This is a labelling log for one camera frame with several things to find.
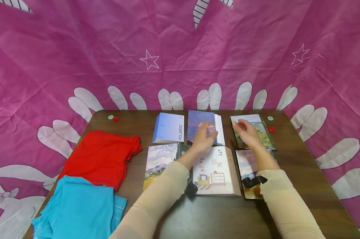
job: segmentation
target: illustrated book cover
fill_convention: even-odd
[[[268,151],[271,153],[271,156],[273,156],[273,159],[276,161],[273,153],[271,152],[271,149],[268,149]],[[256,164],[256,159],[254,157],[253,151],[236,150],[236,156],[237,156],[238,168],[240,169],[241,180],[244,178],[253,179],[254,177],[256,177],[258,173],[258,167]],[[243,184],[242,187],[244,189],[244,196],[246,199],[263,199],[260,193],[259,184],[250,189],[245,188]]]
[[[230,148],[215,146],[196,159],[193,163],[193,183],[199,195],[241,196]]]
[[[184,142],[184,116],[160,112],[156,118],[152,143]]]
[[[170,163],[179,159],[187,150],[188,146],[182,143],[149,146],[143,191],[162,174]]]
[[[250,114],[250,115],[243,115],[243,116],[230,116],[230,119],[232,121],[232,124],[236,123],[239,119],[245,119],[249,121],[251,125],[253,125],[258,133],[258,136],[260,137],[261,142],[266,148],[275,150],[274,143],[270,138],[269,132],[266,130],[265,123],[261,120],[260,115],[258,114]],[[237,146],[239,148],[243,149],[249,149],[249,147],[241,140],[238,133],[234,131],[234,136],[237,141]]]
[[[214,145],[225,145],[224,133],[222,130],[221,116],[213,112],[207,111],[188,111],[188,130],[187,140],[193,142],[195,139],[198,128],[202,125],[203,121],[209,121],[208,132],[209,136],[213,131],[218,131],[217,138],[214,141]]]

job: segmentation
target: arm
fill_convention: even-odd
[[[258,165],[258,176],[268,181],[261,194],[283,239],[324,239],[318,224],[286,173],[281,170],[258,138],[256,129],[246,120],[233,125],[249,148]]]
[[[213,145],[217,132],[207,137],[207,128],[206,122],[197,131],[192,147],[148,186],[109,239],[153,237],[158,221],[184,193],[193,161]]]

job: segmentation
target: hand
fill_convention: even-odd
[[[208,149],[210,149],[217,137],[217,131],[213,131],[210,136],[207,137],[208,125],[209,121],[203,122],[197,130],[195,139],[193,140],[191,149],[195,150],[198,154],[205,153]]]
[[[244,119],[239,119],[238,122],[233,123],[233,129],[238,133],[242,141],[249,146],[249,148],[263,146],[258,137],[256,128]]]

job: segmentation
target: folded fabric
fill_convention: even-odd
[[[64,176],[54,194],[32,220],[34,239],[107,239],[119,225],[127,199],[114,189],[94,186],[81,177]]]
[[[114,187],[117,191],[127,174],[130,158],[142,150],[139,136],[120,136],[92,131],[67,159],[64,175],[83,177],[95,185]]]

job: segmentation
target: open book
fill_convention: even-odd
[[[221,116],[213,112],[206,111],[188,111],[188,131],[187,140],[193,142],[195,139],[198,128],[202,125],[203,121],[209,121],[208,132],[209,136],[213,131],[218,131],[217,138],[214,145],[225,145],[224,133],[222,130]]]
[[[210,148],[193,163],[197,194],[241,196],[232,151],[226,146]]]

